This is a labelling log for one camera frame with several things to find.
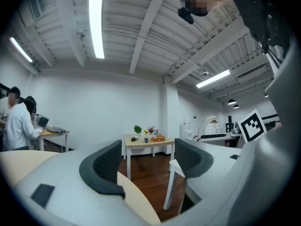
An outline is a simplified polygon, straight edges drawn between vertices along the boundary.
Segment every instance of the white wall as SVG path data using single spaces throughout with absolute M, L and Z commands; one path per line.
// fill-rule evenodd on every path
M 261 117 L 277 114 L 273 104 L 269 98 L 264 97 L 262 91 L 235 100 L 237 101 L 237 105 L 239 105 L 238 109 L 233 109 L 234 105 L 227 105 L 227 103 L 224 105 L 226 115 L 232 116 L 232 122 L 241 120 L 254 109 L 257 109 Z
M 68 144 L 77 149 L 122 139 L 143 129 L 162 125 L 163 85 L 128 76 L 90 71 L 43 71 L 32 84 L 37 112 L 49 124 L 70 130 Z M 54 142 L 64 145 L 63 137 Z M 151 153 L 138 149 L 134 154 Z
M 192 94 L 183 90 L 178 90 L 179 95 L 179 117 L 180 117 L 180 135 L 182 132 L 183 119 L 190 118 L 190 129 L 192 136 L 198 135 L 198 128 L 201 122 L 209 116 L 216 116 L 216 120 L 220 123 L 223 132 L 225 132 L 225 116 L 223 106 L 217 102 L 206 99 L 196 94 Z M 210 120 L 204 122 L 200 130 L 200 136 L 205 134 L 206 125 Z
M 5 47 L 0 48 L 0 83 L 11 88 L 17 86 L 24 94 L 25 85 L 30 72 Z

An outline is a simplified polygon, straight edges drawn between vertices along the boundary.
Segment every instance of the white chair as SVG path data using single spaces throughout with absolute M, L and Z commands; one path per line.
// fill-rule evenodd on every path
M 173 199 L 173 192 L 174 192 L 175 182 L 177 178 L 176 173 L 181 175 L 183 178 L 185 177 L 176 159 L 170 161 L 169 164 L 170 164 L 170 176 L 169 176 L 167 194 L 166 194 L 164 207 L 163 207 L 164 210 L 169 209 L 171 200 Z

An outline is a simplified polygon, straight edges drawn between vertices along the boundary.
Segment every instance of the ceiling light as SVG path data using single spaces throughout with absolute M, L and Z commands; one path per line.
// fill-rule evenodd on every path
M 234 99 L 230 99 L 229 101 L 228 101 L 228 104 L 229 105 L 232 105 L 232 104 L 235 104 L 236 103 L 236 100 L 234 100 Z
M 226 71 L 224 71 L 224 72 L 222 72 L 222 73 L 219 73 L 219 74 L 216 75 L 216 76 L 213 76 L 212 78 L 210 78 L 210 79 L 208 79 L 208 80 L 205 80 L 205 81 L 203 81 L 203 82 L 197 84 L 197 87 L 198 87 L 198 88 L 201 88 L 201 87 L 203 87 L 203 86 L 205 86 L 205 85 L 207 85 L 207 84 L 210 84 L 210 83 L 212 83 L 212 82 L 214 82 L 214 81 L 217 81 L 217 80 L 219 80 L 219 79 L 221 79 L 221 78 L 223 78 L 223 77 L 225 77 L 225 76 L 227 76 L 227 75 L 229 75 L 229 74 L 230 74 L 230 70 L 226 70 Z
M 11 37 L 9 40 L 13 43 L 13 45 L 20 51 L 20 53 L 31 63 L 32 59 L 25 53 L 25 51 L 21 48 L 21 46 L 17 43 L 17 41 Z
M 96 58 L 104 58 L 102 35 L 103 0 L 89 0 L 89 19 Z

